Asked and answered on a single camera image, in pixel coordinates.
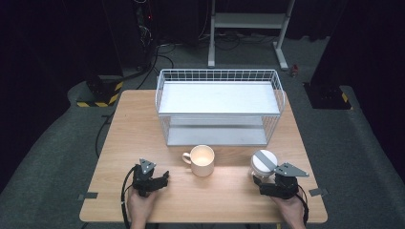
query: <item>black curtain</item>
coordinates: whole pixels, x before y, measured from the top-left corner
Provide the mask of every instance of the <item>black curtain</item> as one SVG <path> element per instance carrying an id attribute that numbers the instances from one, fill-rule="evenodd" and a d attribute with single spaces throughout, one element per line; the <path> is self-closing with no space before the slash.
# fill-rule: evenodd
<path id="1" fill-rule="evenodd" d="M 286 37 L 310 40 L 331 36 L 347 0 L 296 0 Z"/>
<path id="2" fill-rule="evenodd" d="M 52 1 L 1 1 L 0 191 L 42 133 L 69 108 L 83 81 Z"/>
<path id="3" fill-rule="evenodd" d="M 352 86 L 373 133 L 402 179 L 405 178 L 403 11 L 402 0 L 348 1 L 310 81 L 315 89 Z"/>

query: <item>mug handle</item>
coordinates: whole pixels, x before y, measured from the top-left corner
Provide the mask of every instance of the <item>mug handle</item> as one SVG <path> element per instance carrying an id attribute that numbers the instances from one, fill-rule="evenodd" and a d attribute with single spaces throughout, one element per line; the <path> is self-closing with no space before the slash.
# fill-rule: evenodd
<path id="1" fill-rule="evenodd" d="M 182 160 L 184 160 L 184 162 L 187 164 L 191 164 L 190 154 L 182 153 Z"/>

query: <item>metal stand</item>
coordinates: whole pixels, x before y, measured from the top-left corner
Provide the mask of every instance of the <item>metal stand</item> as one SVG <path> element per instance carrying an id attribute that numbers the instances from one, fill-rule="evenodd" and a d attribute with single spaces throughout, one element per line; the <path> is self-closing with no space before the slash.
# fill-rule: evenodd
<path id="1" fill-rule="evenodd" d="M 288 69 L 281 46 L 286 35 L 289 18 L 295 0 L 289 0 L 286 13 L 216 13 L 215 0 L 212 0 L 211 32 L 208 51 L 208 68 L 215 68 L 215 28 L 278 29 L 279 39 L 273 47 L 282 70 Z"/>

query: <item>white wire basket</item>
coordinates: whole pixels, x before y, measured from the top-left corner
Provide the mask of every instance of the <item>white wire basket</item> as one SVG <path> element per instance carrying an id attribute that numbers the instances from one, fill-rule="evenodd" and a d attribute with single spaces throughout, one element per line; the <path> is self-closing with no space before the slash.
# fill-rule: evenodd
<path id="1" fill-rule="evenodd" d="M 161 70 L 156 108 L 169 146 L 267 145 L 285 107 L 274 70 Z"/>

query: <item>lid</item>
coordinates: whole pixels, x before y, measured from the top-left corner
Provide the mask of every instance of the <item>lid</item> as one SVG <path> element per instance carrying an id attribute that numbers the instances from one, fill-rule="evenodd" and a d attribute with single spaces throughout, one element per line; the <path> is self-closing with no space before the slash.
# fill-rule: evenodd
<path id="1" fill-rule="evenodd" d="M 277 157 L 267 150 L 256 151 L 252 156 L 252 166 L 261 174 L 271 175 L 277 167 Z"/>

